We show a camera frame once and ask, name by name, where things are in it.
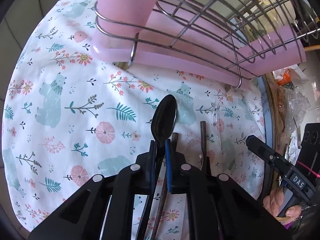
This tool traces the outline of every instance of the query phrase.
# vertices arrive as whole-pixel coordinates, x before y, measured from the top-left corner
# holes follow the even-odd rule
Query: tablecloth
[[[95,59],[90,43],[96,0],[61,0],[30,36],[12,74],[2,123],[2,155],[14,212],[31,231],[94,174],[117,174],[148,151],[152,116],[172,94],[178,103],[177,151],[199,166],[200,121],[207,122],[213,175],[229,174],[254,198],[264,163],[247,136],[264,140],[257,80],[225,88],[203,76],[133,64],[126,71]],[[157,182],[151,236],[164,170]],[[135,196],[132,235],[146,196]],[[158,239],[187,239],[185,195],[168,195]]]

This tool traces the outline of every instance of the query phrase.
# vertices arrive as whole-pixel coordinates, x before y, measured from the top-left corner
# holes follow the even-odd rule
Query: human hand
[[[273,189],[270,195],[266,196],[263,199],[263,206],[273,217],[277,217],[281,211],[280,207],[283,201],[284,201],[283,187],[280,187],[278,189]],[[283,225],[287,225],[295,221],[300,216],[300,214],[301,214],[300,205],[296,205],[288,208],[287,211],[285,212],[287,219],[283,223]]]

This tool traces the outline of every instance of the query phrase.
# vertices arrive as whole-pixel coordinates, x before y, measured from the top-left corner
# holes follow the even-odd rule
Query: pink plastic
[[[168,13],[171,13],[175,8],[168,4],[164,4],[161,2],[159,3]],[[182,9],[179,9],[176,15],[184,19],[191,19],[193,17],[193,14]],[[206,30],[209,30],[212,33],[217,34],[220,37],[224,37],[227,35],[225,31],[201,18],[196,21],[196,24],[205,28]],[[183,29],[182,25],[172,21],[166,15],[155,11],[152,11],[146,26],[152,29],[163,31],[165,33],[170,33],[172,35],[177,35]],[[290,26],[288,25],[280,28],[278,32],[284,41],[293,38],[292,31],[290,29]],[[271,37],[274,44],[280,42],[276,33],[269,33],[269,36]],[[213,40],[212,38],[201,35],[198,32],[190,29],[187,30],[186,33],[184,33],[182,38],[197,44],[201,44],[202,46],[209,48],[222,57],[215,55],[212,52],[208,52],[205,49],[187,44],[183,41],[177,41],[174,45],[174,48],[176,49],[189,52],[191,54],[197,55],[198,57],[214,62],[216,64],[214,65],[204,60],[182,54],[180,52],[139,42],[133,62],[194,73],[230,84],[235,87],[238,86],[239,77],[237,75],[218,67],[218,65],[220,65],[221,67],[228,67],[231,65],[230,61],[235,62],[235,55],[231,49],[229,49],[227,46],[222,45],[220,42]],[[163,45],[170,45],[170,43],[172,42],[172,38],[170,37],[147,30],[140,31],[139,39],[152,41]],[[255,47],[258,52],[268,48],[263,41],[261,42],[262,47],[258,40],[252,42],[252,46]],[[92,39],[92,53],[96,58],[105,62],[128,62],[130,60],[132,45],[132,41],[110,38],[97,30]],[[287,50],[283,46],[281,46],[276,49],[276,55],[274,55],[270,51],[266,53],[265,59],[256,57],[254,63],[244,61],[240,65],[244,69],[247,69],[252,73],[255,73],[256,75],[261,75],[279,68],[299,63],[301,61],[299,51],[301,53],[302,61],[306,60],[305,52],[300,41],[293,41],[287,44],[286,48]],[[252,50],[249,46],[245,46],[238,51],[241,52],[245,57],[252,56]],[[230,69],[234,72],[237,71],[235,66]],[[247,78],[254,77],[244,70],[241,70],[241,74]],[[248,85],[248,81],[246,79],[242,79],[241,88],[246,89],[248,88]]]
[[[98,0],[99,13],[115,21],[145,26],[157,0]],[[101,27],[113,34],[134,37],[138,28],[108,23],[99,19]]]

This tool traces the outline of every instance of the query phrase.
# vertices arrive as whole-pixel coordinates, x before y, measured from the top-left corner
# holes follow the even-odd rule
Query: metal spoon
[[[151,122],[151,133],[153,138],[157,143],[157,152],[156,152],[156,168],[154,174],[154,189],[156,188],[156,181],[158,181],[161,165],[164,158],[164,143],[167,138],[172,134],[175,119],[177,116],[177,101],[173,95],[165,96],[153,115]],[[149,222],[149,216],[151,212],[151,206],[154,196],[154,190],[151,195],[148,195],[146,203],[143,208],[141,220],[138,227],[138,232],[136,240],[143,240],[147,225]]]

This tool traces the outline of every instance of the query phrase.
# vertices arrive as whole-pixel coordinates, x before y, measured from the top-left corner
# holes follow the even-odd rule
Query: dish rack
[[[249,80],[306,61],[319,36],[308,0],[98,0],[92,53],[193,73],[246,89]]]

